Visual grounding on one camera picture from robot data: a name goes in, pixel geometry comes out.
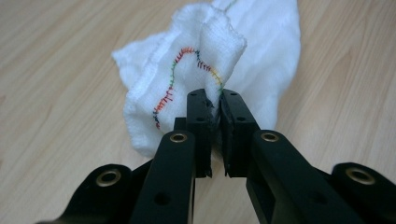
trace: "white towel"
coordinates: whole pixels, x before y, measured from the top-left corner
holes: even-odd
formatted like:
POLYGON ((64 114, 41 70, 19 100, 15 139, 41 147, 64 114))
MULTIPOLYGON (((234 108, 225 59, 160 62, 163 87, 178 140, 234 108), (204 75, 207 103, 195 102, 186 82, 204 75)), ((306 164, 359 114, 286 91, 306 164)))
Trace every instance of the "white towel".
POLYGON ((300 55, 297 3, 187 5, 175 13, 167 32, 112 55, 129 90, 124 117, 132 144, 144 156, 154 156, 175 118, 186 116, 188 92, 201 88, 214 106, 214 119, 226 88, 241 93, 262 129, 274 129, 278 100, 300 55))

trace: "wood grain surface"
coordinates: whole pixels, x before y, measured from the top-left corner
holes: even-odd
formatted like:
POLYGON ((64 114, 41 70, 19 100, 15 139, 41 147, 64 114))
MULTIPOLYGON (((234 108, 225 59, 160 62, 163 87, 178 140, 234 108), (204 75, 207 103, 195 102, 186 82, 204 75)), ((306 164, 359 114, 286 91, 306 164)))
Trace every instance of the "wood grain surface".
MULTIPOLYGON (((189 1, 0 1, 0 223, 55 219, 95 168, 136 168, 114 49, 189 1)), ((396 1, 300 0, 302 54, 276 129, 318 168, 396 182, 396 1)), ((244 179, 198 179, 194 223, 257 223, 244 179)))

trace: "colorful stitching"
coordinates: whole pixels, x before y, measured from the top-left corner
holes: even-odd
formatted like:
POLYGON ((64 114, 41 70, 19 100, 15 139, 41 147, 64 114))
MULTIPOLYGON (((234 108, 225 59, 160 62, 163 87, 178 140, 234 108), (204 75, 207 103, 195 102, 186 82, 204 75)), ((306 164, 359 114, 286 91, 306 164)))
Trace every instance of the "colorful stitching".
POLYGON ((206 63, 204 63, 201 58, 200 58, 200 51, 199 50, 195 50, 194 48, 184 48, 181 49, 181 51, 178 53, 178 55, 176 56, 176 58, 174 59, 173 63, 172 63, 172 67, 171 67, 171 76, 170 76, 170 82, 169 82, 169 87, 168 90, 166 90, 165 96, 160 100, 160 102, 157 104, 157 106, 154 107, 154 110, 152 112, 152 117, 154 118, 155 121, 155 126, 157 127, 157 129, 161 129, 161 125, 160 125, 160 121, 158 119, 158 114, 160 113, 161 110, 163 110, 163 107, 169 102, 169 101, 173 101, 172 99, 172 90, 173 90, 173 86, 175 84, 175 68, 178 64, 178 62, 180 62, 180 60, 183 58, 184 54, 186 53, 195 53, 196 57, 197 57, 197 67, 200 69, 205 70, 206 72, 209 72, 210 75, 216 80, 216 84, 219 85, 219 92, 222 91, 223 88, 223 84, 221 82, 221 77, 219 76, 219 73, 216 69, 214 69, 212 66, 207 65, 206 63))

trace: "wooden table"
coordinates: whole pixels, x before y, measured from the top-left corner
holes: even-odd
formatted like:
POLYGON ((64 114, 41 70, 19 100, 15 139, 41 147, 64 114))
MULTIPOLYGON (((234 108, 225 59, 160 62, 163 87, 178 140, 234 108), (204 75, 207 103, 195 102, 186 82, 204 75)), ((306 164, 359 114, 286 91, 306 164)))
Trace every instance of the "wooden table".
MULTIPOLYGON (((136 168, 110 52, 188 1, 0 2, 0 223, 59 216, 95 168, 136 168)), ((396 182, 396 1, 299 1, 302 54, 276 129, 318 168, 396 182)), ((195 223, 257 223, 244 179, 199 179, 195 223)))

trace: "light wooden surface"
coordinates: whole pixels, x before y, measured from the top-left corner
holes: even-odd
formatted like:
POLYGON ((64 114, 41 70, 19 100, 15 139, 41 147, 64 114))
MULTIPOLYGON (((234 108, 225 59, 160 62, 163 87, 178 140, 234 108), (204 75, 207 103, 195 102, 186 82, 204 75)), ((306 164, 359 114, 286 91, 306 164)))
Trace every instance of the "light wooden surface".
MULTIPOLYGON (((136 168, 110 52, 187 1, 0 1, 0 223, 54 219, 95 168, 136 168)), ((318 168, 396 182, 396 1, 299 1, 302 55, 276 129, 318 168)), ((199 179, 195 223, 257 223, 243 179, 199 179)))

